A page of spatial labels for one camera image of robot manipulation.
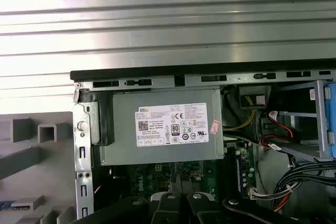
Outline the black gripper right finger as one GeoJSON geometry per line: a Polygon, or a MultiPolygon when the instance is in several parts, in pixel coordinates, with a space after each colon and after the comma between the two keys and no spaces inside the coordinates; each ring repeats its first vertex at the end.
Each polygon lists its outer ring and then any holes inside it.
{"type": "Polygon", "coordinates": [[[188,195],[187,201],[196,223],[301,223],[247,199],[224,199],[218,203],[209,194],[196,192],[188,195]]]}

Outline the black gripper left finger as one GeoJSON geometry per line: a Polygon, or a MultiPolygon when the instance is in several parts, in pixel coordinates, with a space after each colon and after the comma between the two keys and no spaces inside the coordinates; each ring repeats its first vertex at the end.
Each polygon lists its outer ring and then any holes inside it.
{"type": "Polygon", "coordinates": [[[156,193],[150,201],[138,196],[119,200],[72,223],[180,223],[181,196],[156,193]]]}

